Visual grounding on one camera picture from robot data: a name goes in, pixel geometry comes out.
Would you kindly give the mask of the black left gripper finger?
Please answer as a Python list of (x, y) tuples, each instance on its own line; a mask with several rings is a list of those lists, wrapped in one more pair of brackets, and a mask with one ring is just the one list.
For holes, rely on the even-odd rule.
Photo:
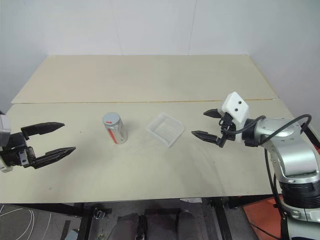
[(34, 160), (32, 160), (32, 167), (34, 169), (39, 169), (44, 166), (58, 162), (64, 157), (70, 155), (75, 149), (76, 147), (73, 146), (73, 147), (59, 148), (59, 149), (46, 152), (43, 156), (37, 157)]
[(48, 134), (64, 126), (65, 124), (60, 122), (44, 122), (22, 127), (21, 132), (24, 138), (29, 140), (30, 136)]

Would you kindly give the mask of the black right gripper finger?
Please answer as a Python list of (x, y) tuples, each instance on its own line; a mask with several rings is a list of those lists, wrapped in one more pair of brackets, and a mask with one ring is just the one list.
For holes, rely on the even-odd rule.
[(208, 142), (208, 143), (212, 143), (215, 145), (219, 145), (220, 144), (220, 138), (217, 137), (216, 135), (210, 134), (208, 132), (205, 131), (200, 131), (200, 130), (194, 130), (191, 132), (196, 138), (204, 141), (204, 142)]
[(215, 119), (221, 119), (223, 116), (219, 113), (219, 110), (217, 108), (209, 109), (203, 113), (203, 115)]

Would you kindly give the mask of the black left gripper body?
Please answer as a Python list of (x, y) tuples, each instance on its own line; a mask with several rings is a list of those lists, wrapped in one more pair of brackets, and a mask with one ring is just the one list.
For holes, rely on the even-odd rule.
[(8, 143), (0, 151), (2, 162), (8, 167), (22, 166), (24, 168), (32, 167), (35, 153), (22, 132), (11, 134)]

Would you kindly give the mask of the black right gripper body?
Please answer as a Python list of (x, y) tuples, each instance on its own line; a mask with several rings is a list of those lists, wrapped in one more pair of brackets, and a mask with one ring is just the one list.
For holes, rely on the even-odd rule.
[(236, 135), (233, 133), (228, 133), (228, 131), (234, 132), (236, 126), (233, 123), (233, 117), (229, 113), (225, 113), (224, 116), (220, 119), (219, 125), (221, 127), (221, 138), (217, 141), (218, 146), (223, 148), (226, 141), (235, 141)]

